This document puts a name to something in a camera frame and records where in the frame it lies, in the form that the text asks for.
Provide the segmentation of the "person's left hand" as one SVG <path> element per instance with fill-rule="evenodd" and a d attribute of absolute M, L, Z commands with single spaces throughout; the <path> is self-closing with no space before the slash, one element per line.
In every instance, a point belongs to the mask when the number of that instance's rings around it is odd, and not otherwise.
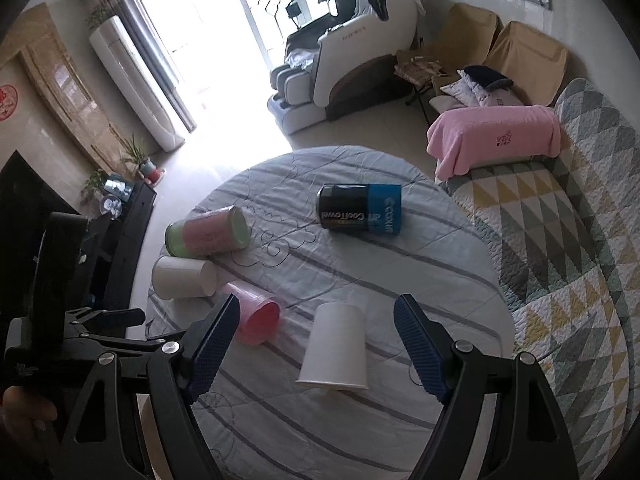
<path fill-rule="evenodd" d="M 20 387 L 11 386 L 2 394 L 1 425 L 14 440 L 36 443 L 46 431 L 46 423 L 57 418 L 51 402 L 32 399 Z"/>

